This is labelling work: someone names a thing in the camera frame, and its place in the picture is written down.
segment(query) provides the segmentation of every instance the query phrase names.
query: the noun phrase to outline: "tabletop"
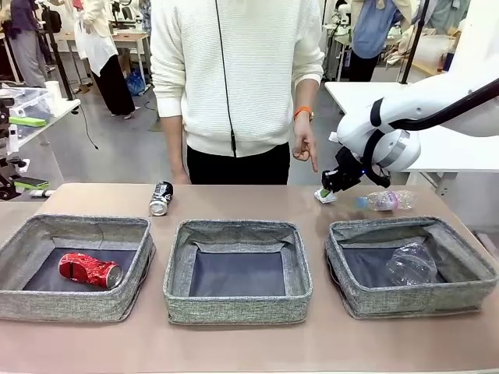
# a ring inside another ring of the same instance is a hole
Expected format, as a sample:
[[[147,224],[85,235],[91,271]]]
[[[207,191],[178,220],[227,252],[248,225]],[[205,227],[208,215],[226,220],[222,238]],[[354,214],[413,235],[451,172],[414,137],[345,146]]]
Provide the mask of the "tabletop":
[[[43,127],[29,127],[18,125],[17,128],[22,130],[23,138],[19,139],[19,148],[24,146],[26,143],[30,142],[32,139],[39,136],[43,131],[47,130],[49,127],[54,125],[57,121],[59,121],[62,117],[70,113],[74,108],[78,107],[81,104],[80,99],[75,99],[72,101],[63,100],[58,105],[58,111],[55,113],[54,117],[52,117],[47,125]]]
[[[326,30],[332,30],[330,27],[324,27]],[[387,40],[384,42],[384,46],[397,44],[402,39],[402,35],[388,35]],[[339,35],[334,37],[334,41],[340,44],[350,45],[352,43],[352,38],[350,34]]]
[[[326,83],[327,91],[345,113],[370,106],[377,99],[397,94],[406,87],[397,82]],[[421,155],[407,171],[499,172],[499,136],[477,138],[442,126],[418,134]]]
[[[116,35],[112,35],[112,40],[115,42],[137,42],[141,41],[144,38],[148,36],[147,33],[137,33],[137,32],[132,32],[132,33],[125,33],[120,31]],[[56,35],[56,40],[57,41],[74,41],[75,40],[75,34],[70,31],[68,33],[63,33],[63,34],[58,34]]]
[[[356,186],[340,192],[338,201],[328,206],[313,198],[312,186],[176,186],[168,216],[151,219],[157,253],[129,318],[108,325],[0,321],[0,372],[400,372],[499,368],[497,291],[485,301],[482,312],[462,316],[357,320],[344,310],[324,260],[324,239],[334,221],[437,216],[486,256],[485,249],[430,190],[403,188],[416,193],[414,210],[377,213],[353,208],[357,196],[379,190],[376,186]],[[153,185],[67,184],[39,212],[148,217],[153,190]],[[11,214],[8,216],[9,226],[0,226],[0,239],[12,231]],[[0,217],[3,223],[5,215]],[[24,219],[15,214],[12,217],[17,224]],[[313,278],[306,321],[291,326],[169,324],[162,294],[168,255],[179,223],[195,218],[296,224]]]

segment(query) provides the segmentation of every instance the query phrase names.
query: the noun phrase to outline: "clear plastic bottle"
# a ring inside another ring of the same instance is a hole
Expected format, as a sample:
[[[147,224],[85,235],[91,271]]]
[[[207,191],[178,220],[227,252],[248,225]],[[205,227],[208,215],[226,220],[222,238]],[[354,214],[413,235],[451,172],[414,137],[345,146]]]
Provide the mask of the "clear plastic bottle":
[[[357,199],[357,206],[371,210],[407,210],[416,205],[416,195],[410,191],[373,192]]]
[[[395,250],[386,266],[388,279],[394,286],[436,283],[437,265],[428,251],[418,243]]]

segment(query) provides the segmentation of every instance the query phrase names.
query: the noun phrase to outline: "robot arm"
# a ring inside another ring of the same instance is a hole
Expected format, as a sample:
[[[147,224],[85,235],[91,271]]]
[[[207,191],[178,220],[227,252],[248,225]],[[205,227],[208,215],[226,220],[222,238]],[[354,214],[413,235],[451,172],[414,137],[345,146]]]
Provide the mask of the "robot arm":
[[[363,175],[388,187],[390,179],[374,173],[404,171],[421,153],[418,131],[442,125],[470,136],[499,135],[499,55],[472,72],[448,72],[407,86],[366,108],[349,112],[338,126],[344,147],[338,167],[323,173],[324,188],[337,192]]]

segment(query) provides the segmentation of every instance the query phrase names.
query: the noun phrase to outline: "green object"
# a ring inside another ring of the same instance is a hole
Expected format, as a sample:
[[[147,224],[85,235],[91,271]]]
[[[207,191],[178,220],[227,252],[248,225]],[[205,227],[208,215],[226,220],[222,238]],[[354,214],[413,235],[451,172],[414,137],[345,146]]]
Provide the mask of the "green object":
[[[47,121],[39,118],[31,117],[9,117],[9,122],[14,125],[23,125],[29,127],[43,127],[47,125]]]
[[[320,197],[324,198],[327,195],[329,195],[330,193],[331,193],[331,191],[329,191],[327,189],[321,189],[321,191],[320,191]]]
[[[14,180],[14,186],[21,189],[48,189],[49,184],[43,179],[21,177]]]

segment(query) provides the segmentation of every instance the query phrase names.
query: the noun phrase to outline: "black trousers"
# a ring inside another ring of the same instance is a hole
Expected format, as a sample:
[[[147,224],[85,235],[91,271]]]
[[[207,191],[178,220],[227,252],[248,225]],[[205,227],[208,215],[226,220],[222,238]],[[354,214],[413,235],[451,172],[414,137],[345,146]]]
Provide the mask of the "black trousers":
[[[194,185],[286,185],[289,144],[248,157],[215,156],[187,147],[187,167]]]
[[[373,58],[360,58],[352,50],[350,55],[350,82],[370,82],[380,55]]]
[[[132,94],[126,86],[117,55],[106,62],[101,70],[101,76],[97,76],[94,72],[92,74],[106,106],[113,115],[129,115],[135,111]]]

